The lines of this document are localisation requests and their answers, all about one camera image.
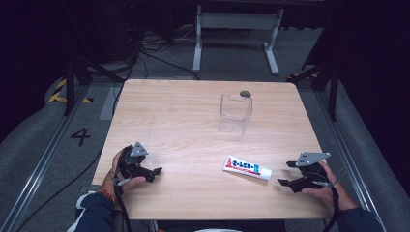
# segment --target metal rail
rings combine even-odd
[[[374,205],[373,200],[371,199],[371,196],[368,192],[367,186],[362,178],[362,175],[360,174],[359,169],[356,166],[353,157],[349,151],[349,148],[347,147],[346,142],[343,139],[343,135],[341,134],[339,127],[337,123],[331,119],[331,116],[327,110],[328,104],[326,102],[324,93],[315,92],[315,97],[321,106],[322,112],[327,116],[325,117],[326,123],[331,128],[332,133],[337,141],[338,148],[341,150],[342,161],[346,166],[347,173],[350,177],[350,180],[352,181],[353,187],[359,197],[362,207],[370,212],[373,212],[376,215],[377,220],[382,225],[383,230],[387,231],[379,213],[377,212],[376,206]]]
[[[81,100],[86,97],[88,89],[88,86],[80,86],[76,94],[75,102],[81,102]],[[56,132],[53,134],[51,140],[49,141],[47,147],[43,152],[42,157],[37,163],[37,166],[35,167],[30,177],[27,179],[23,191],[13,205],[11,211],[6,217],[6,220],[3,222],[0,231],[16,231],[21,218],[24,216],[24,213],[26,212],[31,200],[33,199],[34,194],[36,193],[40,183],[42,182],[45,172],[49,168],[57,152],[63,135],[66,132],[67,127],[72,121],[73,116],[75,115],[79,106],[79,103],[75,104],[72,112],[69,115],[63,117],[63,119],[61,120]]]

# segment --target white tube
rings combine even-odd
[[[251,162],[243,161],[232,156],[226,156],[226,160],[223,165],[223,170],[241,173],[247,176],[255,177],[266,181],[269,181],[272,175],[272,170],[269,170],[268,168],[262,167],[258,164],[254,164]]]

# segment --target clear plastic cup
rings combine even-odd
[[[220,100],[220,131],[245,133],[252,114],[252,98],[224,94]]]

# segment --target table top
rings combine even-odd
[[[251,92],[253,112],[245,134],[220,132],[220,97]],[[162,167],[154,183],[127,191],[123,200],[137,219],[329,218],[332,210],[293,193],[277,179],[302,177],[286,162],[320,146],[291,83],[128,80],[112,120],[93,184],[112,158],[140,142],[141,163]],[[269,181],[222,171],[227,155],[272,170]]]

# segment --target sleeve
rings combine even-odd
[[[360,207],[340,212],[337,217],[337,225],[339,232],[383,232],[376,217]]]
[[[77,200],[75,223],[68,232],[111,232],[114,203],[99,193],[86,194]]]

